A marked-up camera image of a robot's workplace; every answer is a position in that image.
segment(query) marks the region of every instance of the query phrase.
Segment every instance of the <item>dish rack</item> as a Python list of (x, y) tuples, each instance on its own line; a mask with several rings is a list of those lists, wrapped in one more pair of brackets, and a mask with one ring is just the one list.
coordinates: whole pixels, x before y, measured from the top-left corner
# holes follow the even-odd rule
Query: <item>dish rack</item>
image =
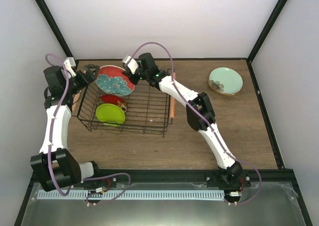
[(95, 111), (98, 101), (104, 93), (92, 82), (82, 92), (77, 118), (89, 130), (115, 130), (119, 132), (136, 132), (142, 134), (165, 135), (167, 127), (172, 124), (169, 117), (170, 95), (151, 87), (148, 83), (139, 82), (128, 96), (122, 96), (127, 105), (126, 119), (123, 124), (100, 122)]

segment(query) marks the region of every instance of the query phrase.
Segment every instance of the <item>light blue plate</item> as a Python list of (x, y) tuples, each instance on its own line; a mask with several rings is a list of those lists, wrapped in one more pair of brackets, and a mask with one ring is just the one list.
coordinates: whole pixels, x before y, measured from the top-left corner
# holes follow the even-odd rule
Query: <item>light blue plate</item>
[(243, 79), (230, 68), (216, 68), (209, 75), (209, 86), (224, 95), (235, 95), (243, 86)]

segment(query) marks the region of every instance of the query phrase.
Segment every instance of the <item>gray floor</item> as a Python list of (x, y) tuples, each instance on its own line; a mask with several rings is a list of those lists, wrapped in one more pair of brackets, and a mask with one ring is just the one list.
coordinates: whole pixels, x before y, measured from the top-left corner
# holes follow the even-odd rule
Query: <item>gray floor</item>
[[(245, 197), (256, 192), (246, 189)], [(264, 183), (251, 202), (121, 201), (87, 207), (81, 200), (30, 200), (23, 226), (301, 226), (305, 225), (289, 184)]]

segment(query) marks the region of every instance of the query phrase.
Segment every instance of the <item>wooden table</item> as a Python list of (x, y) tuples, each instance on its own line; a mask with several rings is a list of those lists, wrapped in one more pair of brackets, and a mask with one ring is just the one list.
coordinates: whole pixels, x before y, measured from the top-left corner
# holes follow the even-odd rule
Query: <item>wooden table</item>
[[(265, 124), (245, 61), (175, 61), (176, 80), (199, 93), (206, 92), (216, 113), (216, 120), (228, 148), (238, 158), (259, 169), (276, 169)], [(120, 61), (81, 61), (121, 66)], [(157, 61), (160, 69), (170, 68), (169, 61)], [(224, 96), (208, 85), (210, 72), (218, 67), (236, 70), (243, 78), (243, 88), (235, 96)], [(204, 138), (192, 130), (185, 108), (176, 102), (173, 125), (161, 135), (88, 131), (72, 117), (68, 129), (68, 148), (79, 162), (94, 160), (108, 169), (217, 169), (216, 159)]]

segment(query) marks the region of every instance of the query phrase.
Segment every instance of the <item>red bowl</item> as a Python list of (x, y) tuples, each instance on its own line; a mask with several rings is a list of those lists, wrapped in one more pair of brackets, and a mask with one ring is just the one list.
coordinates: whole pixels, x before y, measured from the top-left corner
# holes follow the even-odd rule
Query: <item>red bowl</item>
[(109, 95), (109, 94), (103, 95), (100, 97), (99, 105), (104, 104), (104, 103), (116, 105), (119, 108), (121, 108), (124, 111), (124, 113), (126, 113), (126, 111), (127, 111), (127, 106), (126, 106), (125, 101), (118, 96)]
[(123, 75), (123, 71), (124, 69), (117, 66), (103, 66), (99, 70), (96, 84), (107, 94), (118, 97), (126, 96), (132, 93), (135, 85), (127, 76)]

